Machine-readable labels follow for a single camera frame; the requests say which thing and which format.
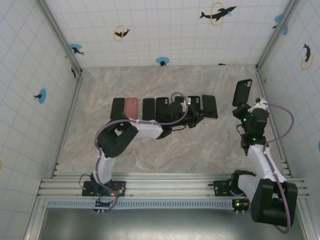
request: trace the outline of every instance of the dolphin sticker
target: dolphin sticker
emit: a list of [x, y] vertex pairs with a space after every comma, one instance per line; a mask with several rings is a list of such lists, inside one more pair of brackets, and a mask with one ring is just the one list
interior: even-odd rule
[[304, 44], [303, 48], [306, 49], [306, 54], [305, 54], [306, 58], [304, 61], [308, 62], [311, 55], [311, 48], [309, 47], [309, 45], [306, 45], [306, 44]]
[[74, 54], [82, 54], [85, 55], [84, 52], [79, 51], [79, 49], [82, 49], [82, 46], [77, 43], [71, 43], [69, 44], [70, 48], [73, 50]]
[[166, 66], [169, 63], [170, 59], [166, 56], [158, 57], [155, 62], [158, 63], [160, 66]]
[[212, 15], [205, 15], [205, 13], [202, 11], [201, 12], [201, 16], [200, 19], [202, 19], [203, 17], [207, 18], [207, 19], [215, 19], [215, 21], [218, 21], [220, 18], [223, 18], [224, 16], [231, 16], [231, 12], [236, 8], [237, 6], [232, 6], [232, 7], [228, 7], [227, 9], [225, 8], [220, 8], [218, 10], [218, 13], [216, 14], [212, 14]]
[[35, 95], [33, 97], [34, 97], [34, 100], [38, 99], [38, 102], [40, 104], [43, 104], [45, 102], [45, 100], [46, 100], [46, 96], [47, 96], [47, 91], [44, 88], [42, 88], [40, 90], [39, 94]]
[[73, 73], [74, 78], [77, 79], [76, 72], [73, 70], [73, 68], [71, 68], [71, 72]]
[[121, 32], [114, 32], [115, 35], [117, 35], [118, 37], [120, 38], [123, 38], [124, 36], [126, 36], [128, 34], [128, 32], [130, 31], [131, 29], [127, 28], [126, 31], [122, 34], [122, 31]]

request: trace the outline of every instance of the smartphone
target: smartphone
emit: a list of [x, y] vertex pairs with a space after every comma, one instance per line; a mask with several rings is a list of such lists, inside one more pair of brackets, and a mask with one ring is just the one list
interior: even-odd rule
[[123, 114], [125, 110], [125, 98], [115, 97], [112, 101], [110, 119], [116, 118], [117, 115]]
[[129, 97], [125, 99], [124, 114], [130, 119], [138, 119], [138, 98]]
[[159, 121], [161, 116], [166, 113], [166, 110], [169, 107], [169, 98], [167, 97], [158, 97], [155, 100], [155, 120]]
[[217, 119], [216, 97], [212, 95], [202, 95], [203, 115], [205, 118]]
[[238, 81], [236, 83], [232, 105], [238, 107], [241, 104], [246, 104], [249, 99], [252, 79]]
[[200, 97], [199, 96], [188, 96], [191, 100], [191, 104], [194, 105], [196, 109], [201, 109]]
[[142, 120], [150, 121], [156, 119], [156, 100], [145, 98], [142, 101]]

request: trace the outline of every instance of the gray marble surface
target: gray marble surface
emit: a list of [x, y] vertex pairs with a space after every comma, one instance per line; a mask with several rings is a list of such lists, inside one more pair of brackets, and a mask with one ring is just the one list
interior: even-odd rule
[[[262, 94], [252, 65], [227, 66], [138, 66], [88, 68], [75, 105], [58, 172], [91, 172], [98, 151], [95, 133], [110, 120], [113, 98], [137, 97], [139, 119], [143, 98], [170, 97], [173, 92], [185, 96], [214, 95], [218, 119], [204, 119], [195, 128], [173, 132], [164, 139], [140, 138], [131, 142], [117, 157], [113, 171], [127, 173], [232, 173], [254, 171], [253, 164], [240, 147], [232, 115], [233, 95], [238, 81], [252, 79], [249, 104]], [[268, 140], [274, 138], [265, 128]], [[277, 165], [280, 156], [270, 146]]]

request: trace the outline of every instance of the white tiled wall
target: white tiled wall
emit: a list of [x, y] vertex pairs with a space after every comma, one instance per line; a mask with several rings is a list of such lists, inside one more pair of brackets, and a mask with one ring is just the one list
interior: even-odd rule
[[[295, 117], [294, 128], [283, 139], [289, 167], [294, 176], [308, 185], [320, 219], [320, 1], [303, 0], [264, 68], [265, 88], [272, 103], [287, 107]], [[309, 45], [313, 63], [301, 69]], [[275, 110], [275, 120], [283, 134], [290, 117]]]
[[[76, 81], [34, 0], [0, 1], [0, 239], [21, 239]], [[40, 104], [34, 95], [46, 89]]]
[[[158, 57], [169, 65], [256, 64], [289, 0], [222, 0], [224, 8], [237, 7], [219, 26], [200, 18], [215, 2], [47, 0], [67, 41], [82, 46], [84, 56], [76, 54], [82, 67], [158, 65]], [[130, 31], [115, 41], [120, 25]]]

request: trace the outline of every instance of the black dolphin silhouette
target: black dolphin silhouette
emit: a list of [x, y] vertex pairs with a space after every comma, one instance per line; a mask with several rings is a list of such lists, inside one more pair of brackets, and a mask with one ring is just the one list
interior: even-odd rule
[[34, 96], [34, 100], [40, 99], [42, 97], [42, 94], [38, 94], [37, 96]]
[[215, 19], [215, 21], [218, 21], [220, 18], [226, 16], [229, 12], [232, 12], [236, 7], [237, 6], [232, 6], [232, 7], [229, 7], [227, 9], [220, 8], [218, 10], [218, 13], [213, 14], [213, 15], [205, 15], [205, 13], [202, 11], [200, 18], [203, 18], [203, 17], [205, 17], [207, 19], [211, 19], [212, 18], [212, 19]]
[[306, 44], [304, 45], [303, 48], [306, 49], [306, 54], [305, 54], [306, 58], [304, 61], [308, 62], [310, 55], [311, 55], [311, 48], [309, 47], [309, 45], [306, 45]]
[[72, 49], [73, 49], [73, 51], [74, 51], [74, 54], [82, 54], [82, 55], [85, 55], [84, 52], [80, 52], [80, 51], [78, 50], [78, 48], [76, 48], [76, 47], [73, 47]]
[[120, 38], [123, 38], [125, 35], [128, 34], [128, 32], [130, 31], [131, 29], [127, 28], [126, 31], [123, 33], [123, 36], [122, 36], [122, 31], [121, 32], [114, 32], [115, 35], [117, 35], [118, 37]]

